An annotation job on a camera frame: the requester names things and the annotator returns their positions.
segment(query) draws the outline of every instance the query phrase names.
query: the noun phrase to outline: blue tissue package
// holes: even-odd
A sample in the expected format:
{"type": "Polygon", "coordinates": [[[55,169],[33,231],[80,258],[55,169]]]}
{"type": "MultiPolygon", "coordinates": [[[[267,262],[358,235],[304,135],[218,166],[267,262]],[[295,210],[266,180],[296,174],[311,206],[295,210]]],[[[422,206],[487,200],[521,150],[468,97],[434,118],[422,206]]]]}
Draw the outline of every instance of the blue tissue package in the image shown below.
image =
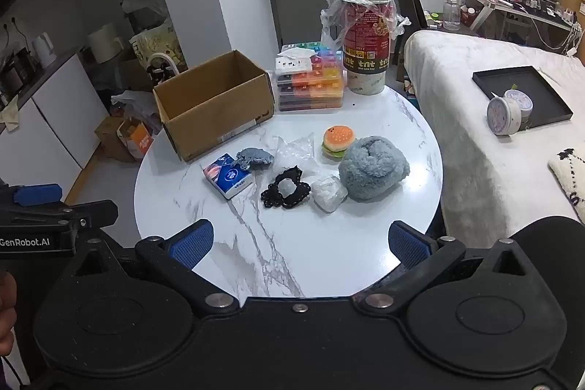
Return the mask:
{"type": "Polygon", "coordinates": [[[224,154],[203,170],[207,180],[228,200],[254,182],[250,172],[242,171],[239,165],[232,166],[232,163],[233,157],[224,154]]]}

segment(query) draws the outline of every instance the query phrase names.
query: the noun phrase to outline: small cardboard box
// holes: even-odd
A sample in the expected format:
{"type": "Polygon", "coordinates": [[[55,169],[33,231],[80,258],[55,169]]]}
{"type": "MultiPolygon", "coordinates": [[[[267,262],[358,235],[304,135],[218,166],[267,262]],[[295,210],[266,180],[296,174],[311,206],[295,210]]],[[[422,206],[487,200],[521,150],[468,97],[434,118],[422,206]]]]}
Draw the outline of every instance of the small cardboard box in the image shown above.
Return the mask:
{"type": "Polygon", "coordinates": [[[153,143],[146,126],[135,118],[129,118],[120,125],[118,137],[126,145],[130,154],[138,160],[144,159],[148,148],[153,143]]]}
{"type": "Polygon", "coordinates": [[[154,98],[185,161],[274,115],[268,74],[237,50],[159,84],[154,98]]]}
{"type": "Polygon", "coordinates": [[[95,130],[95,135],[102,143],[107,157],[121,162],[134,162],[134,157],[118,137],[118,128],[122,124],[124,124],[124,118],[107,116],[95,130]]]}

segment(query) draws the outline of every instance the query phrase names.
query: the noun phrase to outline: gray plush toy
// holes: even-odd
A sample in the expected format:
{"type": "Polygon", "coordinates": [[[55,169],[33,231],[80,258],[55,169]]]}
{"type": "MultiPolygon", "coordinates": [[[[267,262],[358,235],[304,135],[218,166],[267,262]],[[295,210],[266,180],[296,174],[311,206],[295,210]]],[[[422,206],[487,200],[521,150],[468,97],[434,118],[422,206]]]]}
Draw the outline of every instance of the gray plush toy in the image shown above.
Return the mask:
{"type": "Polygon", "coordinates": [[[410,174],[404,154],[386,138],[370,136],[355,141],[339,164],[339,178],[351,198],[369,200],[410,174]]]}
{"type": "Polygon", "coordinates": [[[238,152],[232,166],[239,164],[242,171],[247,171],[253,165],[272,164],[274,156],[264,149],[246,148],[238,152]]]}

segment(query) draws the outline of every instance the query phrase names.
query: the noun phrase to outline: white bedsheet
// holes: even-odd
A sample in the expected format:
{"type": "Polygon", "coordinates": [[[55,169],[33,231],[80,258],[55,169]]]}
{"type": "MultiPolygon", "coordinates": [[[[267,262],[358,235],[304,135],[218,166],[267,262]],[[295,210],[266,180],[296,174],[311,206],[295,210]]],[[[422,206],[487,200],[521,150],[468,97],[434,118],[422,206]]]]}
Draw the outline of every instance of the white bedsheet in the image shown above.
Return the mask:
{"type": "Polygon", "coordinates": [[[404,48],[420,109],[441,148],[448,233],[490,247],[537,219],[578,220],[547,162],[585,140],[585,68],[578,59],[512,43],[421,31],[404,48]],[[497,137],[473,72],[532,65],[573,111],[570,121],[497,137]]]}

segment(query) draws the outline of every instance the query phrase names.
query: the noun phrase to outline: human hand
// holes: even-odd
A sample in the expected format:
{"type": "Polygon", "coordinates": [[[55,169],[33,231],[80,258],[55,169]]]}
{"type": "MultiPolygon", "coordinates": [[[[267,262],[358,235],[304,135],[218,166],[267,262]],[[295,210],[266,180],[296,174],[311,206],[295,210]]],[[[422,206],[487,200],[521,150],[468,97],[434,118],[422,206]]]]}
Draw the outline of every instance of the human hand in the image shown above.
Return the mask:
{"type": "Polygon", "coordinates": [[[0,356],[7,356],[14,345],[11,329],[16,323],[16,281],[10,273],[0,279],[0,356]]]}

